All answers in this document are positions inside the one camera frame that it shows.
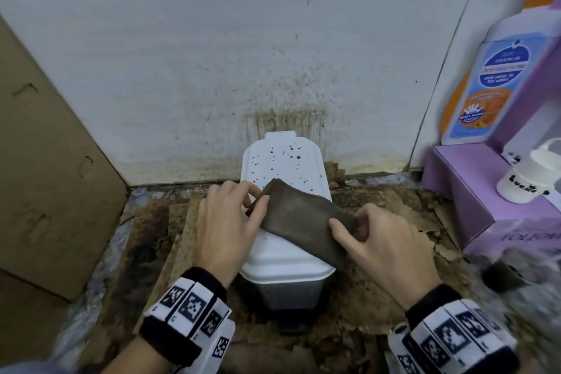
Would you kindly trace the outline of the person's left hand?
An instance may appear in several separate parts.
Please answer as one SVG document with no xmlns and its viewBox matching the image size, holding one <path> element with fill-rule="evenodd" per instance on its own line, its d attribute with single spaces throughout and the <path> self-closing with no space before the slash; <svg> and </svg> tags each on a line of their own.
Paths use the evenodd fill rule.
<svg viewBox="0 0 561 374">
<path fill-rule="evenodd" d="M 193 265 L 228 288 L 246 263 L 256 235 L 248 234 L 248 209 L 262 194 L 250 181 L 212 185 L 199 204 Z"/>
</svg>

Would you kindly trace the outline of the person's right hand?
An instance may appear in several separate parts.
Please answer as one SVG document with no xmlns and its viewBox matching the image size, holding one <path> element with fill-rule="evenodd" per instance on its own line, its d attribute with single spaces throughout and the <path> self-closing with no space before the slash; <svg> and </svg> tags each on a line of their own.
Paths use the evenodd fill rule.
<svg viewBox="0 0 561 374">
<path fill-rule="evenodd" d="M 369 236 L 364 257 L 351 259 L 403 311 L 443 283 L 429 238 L 405 218 L 372 203 L 355 216 L 365 223 Z"/>
</svg>

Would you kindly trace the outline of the brown cloth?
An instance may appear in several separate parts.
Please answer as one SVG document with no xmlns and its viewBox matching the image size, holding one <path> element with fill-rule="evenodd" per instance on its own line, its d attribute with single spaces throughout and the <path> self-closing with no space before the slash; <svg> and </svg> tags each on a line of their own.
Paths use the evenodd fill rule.
<svg viewBox="0 0 561 374">
<path fill-rule="evenodd" d="M 306 262 L 306 257 L 280 243 L 284 240 L 335 269 L 346 265 L 347 252 L 333 238 L 329 220 L 337 219 L 353 231 L 357 216 L 328 198 L 305 193 L 278 178 L 272 179 L 261 195 L 270 196 L 261 224 L 266 236 L 256 241 L 250 264 L 265 268 Z"/>
</svg>

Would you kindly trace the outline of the person's left forearm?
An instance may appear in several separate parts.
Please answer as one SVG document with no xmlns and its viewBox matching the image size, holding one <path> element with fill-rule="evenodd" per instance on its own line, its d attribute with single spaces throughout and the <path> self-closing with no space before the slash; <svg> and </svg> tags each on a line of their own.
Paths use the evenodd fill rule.
<svg viewBox="0 0 561 374">
<path fill-rule="evenodd" d="M 141 337 L 136 337 L 101 374 L 171 374 L 174 364 Z"/>
</svg>

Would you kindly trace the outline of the white lidded pedal bin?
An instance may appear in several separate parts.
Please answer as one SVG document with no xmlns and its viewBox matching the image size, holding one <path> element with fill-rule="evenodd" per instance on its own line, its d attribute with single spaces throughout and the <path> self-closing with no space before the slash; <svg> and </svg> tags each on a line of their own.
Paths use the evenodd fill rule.
<svg viewBox="0 0 561 374">
<path fill-rule="evenodd" d="M 243 154 L 242 180 L 263 189 L 274 178 L 332 200 L 318 145 L 294 130 L 267 132 Z M 276 322 L 278 332 L 299 336 L 317 321 L 327 299 L 324 282 L 334 272 L 285 239 L 260 231 L 241 276 L 247 289 L 255 289 L 264 316 Z"/>
</svg>

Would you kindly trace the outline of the torn brown cardboard floor sheets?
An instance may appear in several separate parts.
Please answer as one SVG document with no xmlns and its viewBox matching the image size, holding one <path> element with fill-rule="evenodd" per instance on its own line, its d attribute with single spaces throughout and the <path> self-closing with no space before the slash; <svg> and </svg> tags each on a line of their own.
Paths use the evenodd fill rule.
<svg viewBox="0 0 561 374">
<path fill-rule="evenodd" d="M 346 179 L 337 164 L 325 164 L 332 197 L 350 213 L 373 202 L 401 214 L 436 244 L 441 277 L 467 290 L 467 273 L 433 208 L 443 200 L 420 191 L 408 178 L 396 184 Z M 159 189 L 143 208 L 125 209 L 132 235 L 109 283 L 102 311 L 80 357 L 79 368 L 99 374 L 134 338 L 148 304 L 191 264 L 195 213 L 209 185 Z M 256 286 L 238 277 L 228 290 L 236 331 L 219 374 L 367 374 L 386 372 L 385 338 L 404 312 L 348 263 L 327 280 L 319 306 L 310 313 L 274 314 Z"/>
</svg>

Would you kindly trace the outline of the left wristband with marker tags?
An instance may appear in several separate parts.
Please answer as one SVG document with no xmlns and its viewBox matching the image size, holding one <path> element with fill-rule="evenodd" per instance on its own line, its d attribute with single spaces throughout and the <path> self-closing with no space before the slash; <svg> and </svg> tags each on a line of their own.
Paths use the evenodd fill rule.
<svg viewBox="0 0 561 374">
<path fill-rule="evenodd" d="M 138 334 L 183 374 L 218 374 L 236 325 L 227 289 L 208 271 L 185 271 L 146 312 Z"/>
</svg>

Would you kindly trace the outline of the wristband with marker tags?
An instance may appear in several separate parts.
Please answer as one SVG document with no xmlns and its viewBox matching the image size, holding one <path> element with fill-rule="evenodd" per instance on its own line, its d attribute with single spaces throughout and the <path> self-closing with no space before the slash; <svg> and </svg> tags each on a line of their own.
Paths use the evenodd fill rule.
<svg viewBox="0 0 561 374">
<path fill-rule="evenodd" d="M 477 303 L 446 284 L 408 311 L 388 336 L 401 374 L 517 374 L 517 340 Z"/>
<path fill-rule="evenodd" d="M 208 271 L 185 271 L 146 312 L 138 334 L 183 374 L 218 374 L 236 325 L 227 289 Z"/>
</svg>

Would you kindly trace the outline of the purple cardboard display stand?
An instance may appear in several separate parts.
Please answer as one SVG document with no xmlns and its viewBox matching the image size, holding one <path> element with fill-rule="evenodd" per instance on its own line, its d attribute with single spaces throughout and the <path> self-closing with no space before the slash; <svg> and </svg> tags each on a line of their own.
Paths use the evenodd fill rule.
<svg viewBox="0 0 561 374">
<path fill-rule="evenodd" d="M 455 204 L 464 254 L 497 259 L 508 248 L 561 254 L 561 180 L 546 195 L 518 205 L 501 198 L 497 182 L 540 144 L 561 154 L 561 39 L 529 79 L 485 143 L 434 146 L 422 186 Z"/>
</svg>

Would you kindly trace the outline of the right wristband with marker tags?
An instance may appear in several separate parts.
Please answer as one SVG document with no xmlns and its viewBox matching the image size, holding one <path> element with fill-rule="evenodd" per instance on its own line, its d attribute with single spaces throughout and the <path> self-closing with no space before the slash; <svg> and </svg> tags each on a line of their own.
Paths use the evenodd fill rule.
<svg viewBox="0 0 561 374">
<path fill-rule="evenodd" d="M 517 340 L 477 303 L 446 284 L 408 311 L 388 336 L 401 374 L 517 374 Z"/>
</svg>

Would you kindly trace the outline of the white bottle with blue label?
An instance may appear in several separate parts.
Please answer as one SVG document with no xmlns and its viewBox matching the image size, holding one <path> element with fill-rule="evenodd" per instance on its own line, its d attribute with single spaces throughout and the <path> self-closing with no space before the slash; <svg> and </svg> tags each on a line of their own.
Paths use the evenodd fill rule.
<svg viewBox="0 0 561 374">
<path fill-rule="evenodd" d="M 561 38 L 561 8 L 527 9 L 494 23 L 467 86 L 440 137 L 443 146 L 483 143 L 544 65 Z"/>
</svg>

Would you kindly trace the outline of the large brown cardboard box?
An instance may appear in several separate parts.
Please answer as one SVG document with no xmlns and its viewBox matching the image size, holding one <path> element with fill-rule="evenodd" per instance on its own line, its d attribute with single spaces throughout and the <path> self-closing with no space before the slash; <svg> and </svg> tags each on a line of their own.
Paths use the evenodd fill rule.
<svg viewBox="0 0 561 374">
<path fill-rule="evenodd" d="M 0 15 L 0 269 L 75 300 L 127 186 Z"/>
</svg>

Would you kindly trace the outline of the small brown cardboard box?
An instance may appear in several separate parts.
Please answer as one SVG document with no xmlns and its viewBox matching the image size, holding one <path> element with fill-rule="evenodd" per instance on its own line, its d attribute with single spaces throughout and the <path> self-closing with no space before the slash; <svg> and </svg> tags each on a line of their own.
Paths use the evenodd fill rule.
<svg viewBox="0 0 561 374">
<path fill-rule="evenodd" d="M 0 367 L 47 360 L 69 307 L 58 295 L 0 270 Z"/>
</svg>

